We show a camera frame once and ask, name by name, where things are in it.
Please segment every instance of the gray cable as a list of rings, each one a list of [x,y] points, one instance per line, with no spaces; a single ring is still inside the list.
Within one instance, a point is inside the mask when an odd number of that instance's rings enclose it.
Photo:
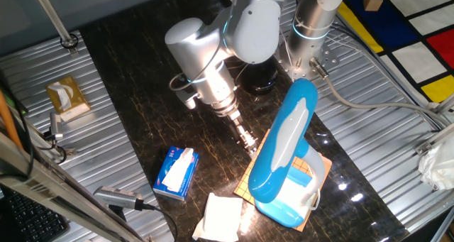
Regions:
[[[228,25],[230,24],[230,19],[232,18],[232,13],[233,13],[233,5],[235,4],[236,0],[232,0],[232,5],[231,5],[231,9],[230,9],[230,13],[228,14],[228,19],[227,19],[227,22],[226,22],[226,28],[228,28]],[[214,54],[213,56],[211,57],[211,59],[208,61],[208,63],[205,65],[205,67],[199,72],[199,74],[190,82],[186,83],[185,85],[181,86],[181,87],[178,87],[178,88],[174,88],[172,86],[173,82],[178,79],[179,77],[181,77],[184,73],[183,72],[180,72],[178,75],[175,75],[169,82],[169,89],[172,90],[172,91],[179,91],[179,90],[183,90],[183,89],[186,89],[187,87],[191,86],[192,83],[194,83],[196,80],[198,80],[201,75],[205,72],[205,69],[211,64],[211,61],[213,61],[213,59],[216,57],[216,54],[218,54],[218,51],[219,49],[221,48],[221,43],[224,39],[224,33],[225,32],[222,32],[221,34],[221,39],[219,41],[219,44],[218,44],[218,47],[216,48],[216,50],[214,51]]]
[[[333,92],[334,96],[337,99],[339,99],[339,101],[343,102],[344,104],[346,104],[346,105],[348,105],[350,107],[358,108],[358,109],[373,109],[373,108],[394,107],[394,106],[395,107],[410,108],[410,109],[414,109],[414,110],[417,110],[417,111],[424,112],[425,114],[429,115],[430,117],[439,120],[445,126],[449,126],[450,125],[445,119],[441,118],[441,116],[439,116],[438,114],[434,113],[433,111],[429,111],[427,109],[424,109],[424,108],[422,108],[420,106],[417,106],[417,105],[414,105],[414,104],[406,104],[406,103],[354,104],[352,102],[349,102],[349,101],[345,100],[336,91],[336,89],[334,89],[334,86],[331,83],[331,80],[329,79],[329,77],[325,78],[325,82],[329,86],[331,91]]]

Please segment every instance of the black table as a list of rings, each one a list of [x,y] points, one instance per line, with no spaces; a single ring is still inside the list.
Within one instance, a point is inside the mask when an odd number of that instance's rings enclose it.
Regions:
[[[227,6],[229,0],[153,0],[81,30],[150,183],[171,145],[190,147],[200,154],[186,201],[157,196],[161,208],[178,224],[179,241],[191,240],[210,192],[235,197],[233,190],[250,158],[207,106],[198,103],[190,111],[167,88],[180,68],[165,45],[164,35],[185,18],[198,17],[210,24]],[[239,64],[234,59],[227,62],[228,67]],[[243,118],[258,138],[271,126],[290,85],[287,76],[280,73],[276,87],[263,97],[237,90]],[[253,207],[251,210],[244,201],[243,213],[253,214],[243,215],[240,241],[399,241],[408,234],[315,115],[306,139],[333,161],[319,208],[304,231],[298,232]]]

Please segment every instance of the corrugated metal surface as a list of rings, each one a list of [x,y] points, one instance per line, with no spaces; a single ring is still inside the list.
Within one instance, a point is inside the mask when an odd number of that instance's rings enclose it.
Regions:
[[[140,192],[148,204],[156,198],[134,153],[131,142],[116,113],[110,96],[79,32],[79,54],[71,57],[60,39],[8,55],[0,59],[11,90],[30,111],[27,119],[40,131],[49,128],[49,113],[54,111],[45,85],[72,75],[89,102],[91,111],[63,123],[66,148],[76,148],[78,156],[61,166],[90,192],[102,185]],[[140,235],[155,241],[173,241],[164,216],[157,211],[125,209],[126,219]],[[58,241],[83,241],[103,238],[76,223]]]
[[[285,0],[281,16],[284,34],[291,28],[295,8],[294,0]],[[331,31],[330,37],[350,41],[336,31]],[[326,42],[340,61],[329,71],[340,95],[359,104],[409,102],[381,64],[372,64],[356,50],[328,39]],[[319,91],[316,114],[410,232],[454,205],[454,192],[433,192],[420,181],[419,156],[414,148],[433,135],[429,122],[409,109],[349,108],[332,95],[321,78],[311,81]]]

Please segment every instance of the blue and white device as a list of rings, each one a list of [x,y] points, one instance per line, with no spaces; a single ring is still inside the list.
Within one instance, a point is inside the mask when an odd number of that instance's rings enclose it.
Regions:
[[[257,208],[287,227],[303,223],[325,176],[321,156],[304,139],[317,99],[309,80],[293,83],[250,172],[248,186]],[[312,178],[292,167],[295,156],[312,169]]]

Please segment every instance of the clear plastic bag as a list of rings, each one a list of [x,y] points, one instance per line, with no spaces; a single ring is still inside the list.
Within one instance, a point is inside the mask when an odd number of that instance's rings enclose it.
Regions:
[[[430,150],[419,161],[421,181],[435,189],[454,188],[454,136]]]

